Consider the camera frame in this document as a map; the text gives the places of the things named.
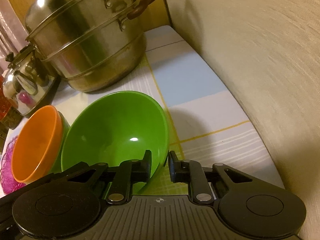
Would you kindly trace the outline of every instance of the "orange bowl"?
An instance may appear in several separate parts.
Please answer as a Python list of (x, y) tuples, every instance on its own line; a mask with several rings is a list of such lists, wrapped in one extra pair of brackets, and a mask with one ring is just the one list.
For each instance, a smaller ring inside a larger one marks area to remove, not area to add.
[(37, 110), (23, 126), (13, 149), (15, 180), (31, 183), (47, 175), (55, 162), (60, 162), (62, 139), (63, 120), (57, 109), (44, 106)]

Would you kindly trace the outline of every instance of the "green bowl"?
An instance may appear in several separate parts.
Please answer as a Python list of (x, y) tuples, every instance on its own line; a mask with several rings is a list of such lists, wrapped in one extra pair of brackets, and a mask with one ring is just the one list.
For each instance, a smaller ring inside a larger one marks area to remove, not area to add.
[(89, 105), (72, 124), (64, 141), (61, 167), (86, 162), (118, 166), (152, 152), (151, 175), (162, 167), (169, 148), (166, 117), (150, 96), (121, 91)]
[(68, 131), (70, 129), (70, 125), (68, 123), (68, 121), (64, 118), (63, 114), (60, 113), (60, 117), (62, 120), (62, 126), (63, 126), (63, 134), (62, 134), (62, 139), (61, 139), (61, 146), (56, 158), (56, 161), (54, 162), (51, 170), (49, 171), (49, 173), (58, 173), (61, 172), (61, 153), (62, 153), (62, 147), (63, 147), (63, 142), (67, 137)]

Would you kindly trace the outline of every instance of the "plaid tablecloth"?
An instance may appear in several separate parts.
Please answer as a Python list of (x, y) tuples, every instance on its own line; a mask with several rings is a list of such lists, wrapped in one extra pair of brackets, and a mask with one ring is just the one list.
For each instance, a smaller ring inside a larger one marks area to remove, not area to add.
[[(283, 187), (274, 163), (250, 120), (202, 58), (171, 27), (146, 32), (147, 51), (139, 66), (120, 82), (86, 94), (61, 86), (53, 105), (70, 124), (89, 104), (104, 95), (135, 90), (153, 97), (164, 109), (170, 127), (170, 149), (180, 159), (202, 166), (225, 163)], [(23, 124), (10, 130), (8, 142)], [(144, 187), (143, 194), (185, 194), (187, 186), (170, 182), (168, 166)]]

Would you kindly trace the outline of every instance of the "stainless steel steamer pot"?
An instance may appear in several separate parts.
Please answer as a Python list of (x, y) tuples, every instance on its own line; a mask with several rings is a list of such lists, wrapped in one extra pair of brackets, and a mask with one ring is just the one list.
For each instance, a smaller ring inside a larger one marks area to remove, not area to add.
[(138, 21), (154, 0), (37, 0), (25, 18), (27, 40), (76, 90), (89, 92), (128, 74), (146, 41)]

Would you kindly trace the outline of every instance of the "pink mesh scrubber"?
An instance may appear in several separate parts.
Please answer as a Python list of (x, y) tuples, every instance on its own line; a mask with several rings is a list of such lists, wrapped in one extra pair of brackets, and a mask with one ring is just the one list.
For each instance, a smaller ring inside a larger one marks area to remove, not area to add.
[(24, 187), (26, 184), (17, 182), (11, 171), (11, 159), (13, 154), (13, 148), (17, 141), (18, 136), (14, 137), (8, 144), (5, 153), (1, 159), (1, 170), (0, 170), (0, 182), (4, 194), (8, 195), (19, 188)]

